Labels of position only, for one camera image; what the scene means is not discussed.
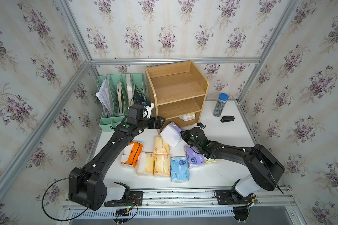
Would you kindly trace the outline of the white-blue tissue pack bottom shelf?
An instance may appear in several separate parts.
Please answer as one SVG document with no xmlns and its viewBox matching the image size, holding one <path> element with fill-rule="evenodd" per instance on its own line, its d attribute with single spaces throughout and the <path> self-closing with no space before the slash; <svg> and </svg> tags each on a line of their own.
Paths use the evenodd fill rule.
<svg viewBox="0 0 338 225">
<path fill-rule="evenodd" d="M 176 147 L 182 139 L 181 132 L 182 129 L 176 123 L 170 122 L 160 135 L 170 147 Z"/>
</svg>

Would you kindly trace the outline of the white tissue pack bottom shelf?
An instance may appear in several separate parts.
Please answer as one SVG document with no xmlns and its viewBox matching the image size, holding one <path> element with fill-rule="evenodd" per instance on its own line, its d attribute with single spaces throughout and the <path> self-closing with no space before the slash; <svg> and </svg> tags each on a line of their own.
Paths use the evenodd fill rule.
<svg viewBox="0 0 338 225">
<path fill-rule="evenodd" d="M 187 122 L 187 121 L 194 120 L 195 117 L 196 117 L 195 113 L 189 113 L 189 114 L 179 116 L 179 119 L 183 120 L 184 122 Z"/>
</svg>

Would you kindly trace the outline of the white tissue pack shelf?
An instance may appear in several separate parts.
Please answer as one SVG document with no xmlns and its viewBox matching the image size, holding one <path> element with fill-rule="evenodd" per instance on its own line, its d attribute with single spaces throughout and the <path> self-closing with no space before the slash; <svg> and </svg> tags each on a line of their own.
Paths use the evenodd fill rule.
<svg viewBox="0 0 338 225">
<path fill-rule="evenodd" d="M 184 122 L 187 122 L 187 121 L 194 120 L 195 117 L 196 117 L 195 113 L 189 113 L 189 114 L 179 116 L 179 119 L 183 120 Z"/>
<path fill-rule="evenodd" d="M 215 163 L 218 163 L 219 161 L 220 161 L 219 159 L 208 158 L 208 159 L 205 160 L 205 165 L 215 164 Z"/>
</svg>

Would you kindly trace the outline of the purple tissue pack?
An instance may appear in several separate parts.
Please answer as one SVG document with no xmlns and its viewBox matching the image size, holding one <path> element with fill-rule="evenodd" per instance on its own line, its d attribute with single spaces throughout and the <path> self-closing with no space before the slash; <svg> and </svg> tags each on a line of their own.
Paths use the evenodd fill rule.
<svg viewBox="0 0 338 225">
<path fill-rule="evenodd" d="M 189 168 L 197 168 L 205 165 L 205 158 L 203 155 L 191 145 L 185 146 L 186 158 L 188 161 Z"/>
</svg>

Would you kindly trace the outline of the yellow tissue pack bottom shelf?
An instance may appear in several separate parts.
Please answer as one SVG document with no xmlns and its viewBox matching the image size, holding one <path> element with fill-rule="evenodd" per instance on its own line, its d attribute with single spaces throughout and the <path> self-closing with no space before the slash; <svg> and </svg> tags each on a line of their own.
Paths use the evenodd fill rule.
<svg viewBox="0 0 338 225">
<path fill-rule="evenodd" d="M 155 137 L 153 153 L 157 155 L 166 155 L 170 153 L 170 145 L 164 141 L 161 136 Z"/>
</svg>

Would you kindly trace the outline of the light blue tissue pack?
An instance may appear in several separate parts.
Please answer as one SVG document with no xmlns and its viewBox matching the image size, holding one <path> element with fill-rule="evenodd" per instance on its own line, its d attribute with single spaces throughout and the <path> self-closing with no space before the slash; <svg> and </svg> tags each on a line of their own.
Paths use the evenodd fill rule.
<svg viewBox="0 0 338 225">
<path fill-rule="evenodd" d="M 186 182 L 190 179 L 188 161 L 186 157 L 171 158 L 171 181 Z"/>
</svg>

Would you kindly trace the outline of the orange tissue pack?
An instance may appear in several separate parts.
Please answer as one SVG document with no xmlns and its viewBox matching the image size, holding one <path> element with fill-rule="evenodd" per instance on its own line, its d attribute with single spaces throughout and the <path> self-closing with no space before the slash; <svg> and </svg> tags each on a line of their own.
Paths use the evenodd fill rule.
<svg viewBox="0 0 338 225">
<path fill-rule="evenodd" d="M 140 153 L 142 152 L 143 144 L 138 142 L 131 142 L 123 150 L 121 157 L 121 165 L 123 167 L 136 168 Z"/>
</svg>

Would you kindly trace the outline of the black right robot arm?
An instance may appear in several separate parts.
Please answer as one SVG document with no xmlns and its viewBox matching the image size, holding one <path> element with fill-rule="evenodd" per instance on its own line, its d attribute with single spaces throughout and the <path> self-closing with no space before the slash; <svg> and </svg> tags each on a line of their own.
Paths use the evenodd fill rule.
<svg viewBox="0 0 338 225">
<path fill-rule="evenodd" d="M 263 145 L 237 147 L 211 141 L 207 139 L 200 126 L 182 131 L 181 137 L 207 159 L 228 160 L 248 168 L 250 175 L 239 179 L 232 189 L 236 195 L 248 197 L 260 189 L 266 191 L 280 189 L 278 182 L 285 168 Z"/>
</svg>

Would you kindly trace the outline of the wooden three-tier shelf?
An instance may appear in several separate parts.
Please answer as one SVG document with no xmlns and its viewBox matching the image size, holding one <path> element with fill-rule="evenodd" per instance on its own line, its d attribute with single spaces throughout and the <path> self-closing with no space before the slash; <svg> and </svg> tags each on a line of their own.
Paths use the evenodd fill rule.
<svg viewBox="0 0 338 225">
<path fill-rule="evenodd" d="M 171 63 L 145 69 L 152 113 L 180 128 L 198 123 L 209 90 L 209 81 L 193 61 Z M 179 116 L 195 113 L 194 120 L 184 122 Z"/>
</svg>

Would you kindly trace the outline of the black stapler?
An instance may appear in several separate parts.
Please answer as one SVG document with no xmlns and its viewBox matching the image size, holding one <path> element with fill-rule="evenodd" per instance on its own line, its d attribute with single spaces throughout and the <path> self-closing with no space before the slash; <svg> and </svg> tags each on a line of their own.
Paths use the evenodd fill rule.
<svg viewBox="0 0 338 225">
<path fill-rule="evenodd" d="M 235 120 L 235 117 L 234 116 L 223 116 L 221 119 L 220 119 L 220 122 L 221 123 L 226 123 L 226 122 L 232 122 Z"/>
</svg>

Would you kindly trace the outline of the white folder in organizer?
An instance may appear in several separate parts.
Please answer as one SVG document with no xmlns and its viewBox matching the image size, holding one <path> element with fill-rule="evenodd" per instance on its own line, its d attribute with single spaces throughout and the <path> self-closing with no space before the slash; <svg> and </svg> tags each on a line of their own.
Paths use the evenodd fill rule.
<svg viewBox="0 0 338 225">
<path fill-rule="evenodd" d="M 125 74 L 126 77 L 126 87 L 128 93 L 128 108 L 133 104 L 133 88 L 131 84 L 131 75 Z"/>
</svg>

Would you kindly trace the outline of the pencil canister blue lid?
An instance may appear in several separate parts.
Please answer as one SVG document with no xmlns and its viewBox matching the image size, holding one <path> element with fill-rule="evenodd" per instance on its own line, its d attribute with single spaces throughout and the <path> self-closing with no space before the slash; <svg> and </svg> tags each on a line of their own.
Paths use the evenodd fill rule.
<svg viewBox="0 0 338 225">
<path fill-rule="evenodd" d="M 222 111 L 223 111 L 228 99 L 229 99 L 228 94 L 226 94 L 226 93 L 220 93 L 219 94 L 216 106 L 215 106 L 214 111 L 213 111 L 213 116 L 215 116 L 215 117 L 221 116 Z"/>
</svg>

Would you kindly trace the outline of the green desk file organizer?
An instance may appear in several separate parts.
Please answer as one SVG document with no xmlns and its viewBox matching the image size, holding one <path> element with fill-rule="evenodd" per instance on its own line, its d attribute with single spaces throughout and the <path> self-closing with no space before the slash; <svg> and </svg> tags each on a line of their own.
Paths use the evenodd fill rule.
<svg viewBox="0 0 338 225">
<path fill-rule="evenodd" d="M 134 86 L 136 85 L 141 93 L 146 96 L 146 92 L 144 89 L 144 75 L 139 73 L 131 73 L 131 84 L 132 88 L 134 89 Z M 111 132 L 114 130 L 114 128 L 119 125 L 119 123 L 123 120 L 125 116 L 129 113 L 128 108 L 128 93 L 127 93 L 127 87 L 126 87 L 126 77 L 125 74 L 111 74 L 111 75 L 103 75 L 107 76 L 109 79 L 109 86 L 111 90 L 111 95 L 114 101 L 114 111 L 112 117 L 105 117 L 105 110 L 103 108 L 101 119 L 99 121 L 99 126 L 102 129 L 103 132 Z M 117 84 L 118 82 L 122 82 L 122 101 L 123 101 L 123 113 L 119 113 L 119 107 L 118 107 L 118 98 L 117 98 Z"/>
</svg>

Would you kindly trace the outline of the white papers in organizer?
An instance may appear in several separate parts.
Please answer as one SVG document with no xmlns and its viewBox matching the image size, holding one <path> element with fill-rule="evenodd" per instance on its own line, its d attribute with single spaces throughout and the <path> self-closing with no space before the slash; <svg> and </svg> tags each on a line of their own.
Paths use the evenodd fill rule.
<svg viewBox="0 0 338 225">
<path fill-rule="evenodd" d="M 104 110 L 105 117 L 112 117 L 114 111 L 114 101 L 111 95 L 109 86 L 109 79 L 107 76 L 100 77 L 98 80 L 98 92 L 95 94 L 101 102 Z"/>
</svg>

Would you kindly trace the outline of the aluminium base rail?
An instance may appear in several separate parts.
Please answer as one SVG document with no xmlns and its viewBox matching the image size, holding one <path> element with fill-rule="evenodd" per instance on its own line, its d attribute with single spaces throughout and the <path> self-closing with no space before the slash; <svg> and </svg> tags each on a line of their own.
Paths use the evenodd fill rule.
<svg viewBox="0 0 338 225">
<path fill-rule="evenodd" d="M 224 188 L 141 189 L 140 206 L 101 207 L 86 210 L 76 203 L 66 204 L 58 225 L 304 225 L 306 221 L 287 188 L 282 192 L 255 193 L 255 202 L 220 205 Z"/>
</svg>

